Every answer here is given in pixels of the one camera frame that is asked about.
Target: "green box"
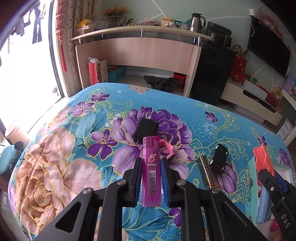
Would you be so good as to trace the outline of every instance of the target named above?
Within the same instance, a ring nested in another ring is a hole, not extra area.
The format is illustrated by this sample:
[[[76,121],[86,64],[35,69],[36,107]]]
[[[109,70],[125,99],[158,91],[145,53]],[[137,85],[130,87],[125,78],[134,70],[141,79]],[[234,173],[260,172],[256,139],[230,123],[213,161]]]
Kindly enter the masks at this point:
[[[118,80],[126,76],[126,66],[112,65],[108,66],[108,82],[116,83]]]

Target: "paper bag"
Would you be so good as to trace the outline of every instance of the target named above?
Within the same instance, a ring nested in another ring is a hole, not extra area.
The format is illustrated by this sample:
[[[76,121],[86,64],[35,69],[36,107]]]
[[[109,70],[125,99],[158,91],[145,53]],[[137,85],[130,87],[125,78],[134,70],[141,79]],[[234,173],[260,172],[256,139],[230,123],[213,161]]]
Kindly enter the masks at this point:
[[[108,82],[106,59],[89,58],[89,77],[91,85]]]

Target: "yellow flowers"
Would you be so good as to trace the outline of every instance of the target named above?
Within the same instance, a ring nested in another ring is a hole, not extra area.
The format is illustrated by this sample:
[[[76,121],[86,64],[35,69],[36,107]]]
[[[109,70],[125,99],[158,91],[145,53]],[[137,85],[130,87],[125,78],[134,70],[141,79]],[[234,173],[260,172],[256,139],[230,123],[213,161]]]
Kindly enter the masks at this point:
[[[125,7],[119,7],[116,5],[114,8],[108,7],[104,12],[103,15],[111,17],[111,16],[121,16],[125,13],[131,13],[131,11],[126,10]]]

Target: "television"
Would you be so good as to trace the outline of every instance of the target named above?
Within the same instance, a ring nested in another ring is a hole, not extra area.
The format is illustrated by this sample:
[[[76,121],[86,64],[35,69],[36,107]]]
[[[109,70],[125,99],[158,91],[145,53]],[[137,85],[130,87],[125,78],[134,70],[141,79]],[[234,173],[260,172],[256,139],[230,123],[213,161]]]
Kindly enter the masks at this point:
[[[250,29],[248,49],[285,77],[291,54],[289,48],[259,19],[251,16],[251,21],[253,28]]]

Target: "gold patterned lipstick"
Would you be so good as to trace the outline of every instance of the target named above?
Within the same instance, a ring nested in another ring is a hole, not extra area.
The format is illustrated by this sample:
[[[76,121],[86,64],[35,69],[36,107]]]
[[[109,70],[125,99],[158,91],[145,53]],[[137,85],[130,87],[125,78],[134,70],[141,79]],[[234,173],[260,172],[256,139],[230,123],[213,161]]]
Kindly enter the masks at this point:
[[[216,187],[214,175],[207,160],[207,157],[199,156],[196,162],[200,169],[200,174],[202,176],[202,181],[204,183],[205,190],[210,190],[211,188]]]

